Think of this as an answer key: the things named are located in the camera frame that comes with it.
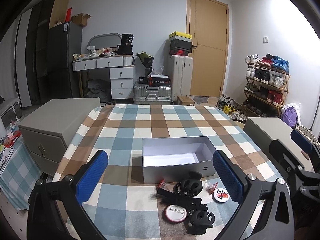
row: suitcase handle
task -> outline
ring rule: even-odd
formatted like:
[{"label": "suitcase handle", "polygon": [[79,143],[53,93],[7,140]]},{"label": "suitcase handle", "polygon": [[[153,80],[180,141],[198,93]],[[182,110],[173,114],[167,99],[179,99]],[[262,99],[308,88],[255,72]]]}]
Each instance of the suitcase handle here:
[{"label": "suitcase handle", "polygon": [[146,90],[160,90],[160,87],[150,87],[149,85],[146,85]]},{"label": "suitcase handle", "polygon": [[149,99],[150,96],[155,96],[156,99],[159,100],[159,97],[158,97],[158,95],[156,95],[156,94],[149,94],[149,95],[147,95],[146,99]]}]

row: metal screw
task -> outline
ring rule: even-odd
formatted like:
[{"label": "metal screw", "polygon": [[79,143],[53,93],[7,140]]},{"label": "metal screw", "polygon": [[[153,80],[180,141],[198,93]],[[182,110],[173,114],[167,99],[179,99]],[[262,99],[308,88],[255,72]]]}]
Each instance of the metal screw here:
[{"label": "metal screw", "polygon": [[251,180],[255,180],[257,178],[257,176],[252,174],[252,173],[249,173],[248,174],[248,178],[251,179]]},{"label": "metal screw", "polygon": [[284,181],[284,179],[279,178],[279,179],[278,179],[278,182],[283,185],[285,181]]},{"label": "metal screw", "polygon": [[72,175],[67,175],[67,176],[64,177],[64,179],[65,179],[66,181],[72,181],[73,176],[72,176]]},{"label": "metal screw", "polygon": [[39,185],[39,186],[42,185],[42,183],[43,183],[43,179],[38,179],[37,182],[36,182],[36,184]]}]

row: refrigerator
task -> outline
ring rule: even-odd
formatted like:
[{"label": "refrigerator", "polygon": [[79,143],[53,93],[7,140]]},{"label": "refrigerator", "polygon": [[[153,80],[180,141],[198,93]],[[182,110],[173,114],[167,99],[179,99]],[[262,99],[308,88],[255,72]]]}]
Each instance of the refrigerator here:
[{"label": "refrigerator", "polygon": [[178,96],[190,96],[193,58],[187,56],[169,56],[167,74],[171,80],[172,101]]},{"label": "refrigerator", "polygon": [[81,53],[82,27],[59,24],[48,32],[48,78],[54,99],[79,98],[78,73],[72,70],[73,54]]}]

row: purple bag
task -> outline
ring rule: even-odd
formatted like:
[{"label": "purple bag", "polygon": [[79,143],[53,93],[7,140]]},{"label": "purple bag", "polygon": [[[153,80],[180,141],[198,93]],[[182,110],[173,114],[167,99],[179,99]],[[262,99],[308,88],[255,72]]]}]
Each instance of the purple bag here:
[{"label": "purple bag", "polygon": [[293,106],[290,106],[289,108],[286,108],[284,110],[284,113],[281,115],[281,120],[284,121],[287,125],[289,125],[291,128],[294,128],[297,120],[297,112],[294,109]]}]

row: cloth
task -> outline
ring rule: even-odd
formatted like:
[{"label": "cloth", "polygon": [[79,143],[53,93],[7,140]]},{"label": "cloth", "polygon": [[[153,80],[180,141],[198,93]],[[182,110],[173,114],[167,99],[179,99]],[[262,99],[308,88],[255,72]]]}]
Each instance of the cloth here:
[{"label": "cloth", "polygon": [[[214,239],[229,221],[238,203],[217,203],[206,190],[197,196],[215,215],[214,228],[203,236],[186,234],[183,223],[169,224],[163,217],[165,205],[156,195],[156,185],[143,184],[142,138],[207,135],[216,149],[223,150],[246,174],[260,180],[281,177],[257,145],[222,111],[210,106],[116,105],[92,110],[69,145],[53,181],[75,174],[97,150],[108,154],[108,166],[89,201],[82,204],[106,239]],[[203,183],[218,182],[217,173]],[[77,234],[61,209],[73,237]],[[244,236],[259,217],[259,202]]]},{"label": "cloth", "polygon": [[28,198],[42,174],[20,136],[0,169],[0,188],[16,210],[29,209]]}]

